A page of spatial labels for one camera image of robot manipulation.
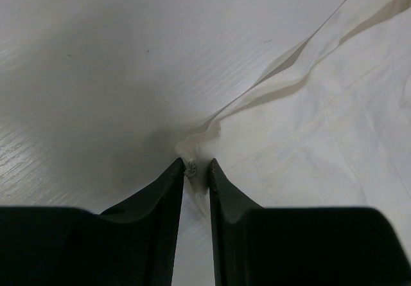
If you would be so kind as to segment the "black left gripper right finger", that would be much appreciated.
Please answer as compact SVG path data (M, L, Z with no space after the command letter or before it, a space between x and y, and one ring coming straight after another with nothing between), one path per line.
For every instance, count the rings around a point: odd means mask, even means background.
M363 207L264 208L209 165L217 285L409 285L390 222Z

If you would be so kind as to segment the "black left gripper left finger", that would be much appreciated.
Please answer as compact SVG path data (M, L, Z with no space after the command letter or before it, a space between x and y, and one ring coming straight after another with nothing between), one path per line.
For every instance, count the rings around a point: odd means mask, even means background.
M2 285L170 285L184 163L100 214L1 208Z

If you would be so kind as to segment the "white skirt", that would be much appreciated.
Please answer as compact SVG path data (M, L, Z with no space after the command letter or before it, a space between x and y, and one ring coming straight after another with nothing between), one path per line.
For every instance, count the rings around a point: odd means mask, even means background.
M410 0L346 0L296 61L177 145L208 213L217 159L254 201L370 206L410 235Z

